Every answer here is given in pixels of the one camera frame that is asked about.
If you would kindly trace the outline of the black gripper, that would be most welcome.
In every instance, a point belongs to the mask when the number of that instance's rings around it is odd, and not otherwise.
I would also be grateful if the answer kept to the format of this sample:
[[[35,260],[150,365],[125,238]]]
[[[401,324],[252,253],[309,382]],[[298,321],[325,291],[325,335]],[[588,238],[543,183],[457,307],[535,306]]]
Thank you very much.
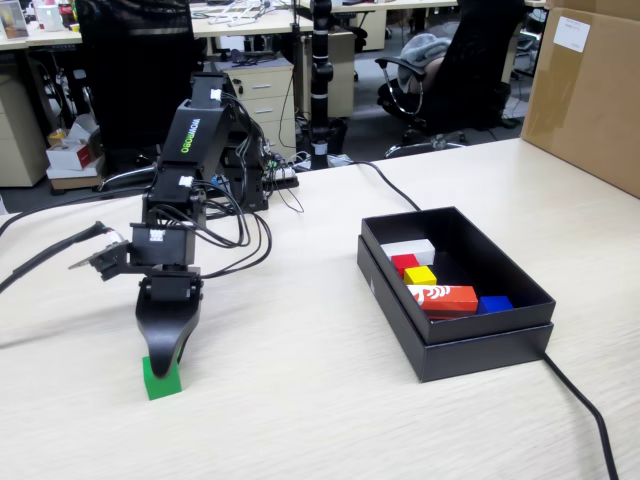
[[[202,287],[198,267],[144,272],[135,314],[156,378],[166,378],[174,365],[179,370],[185,344],[199,323]]]

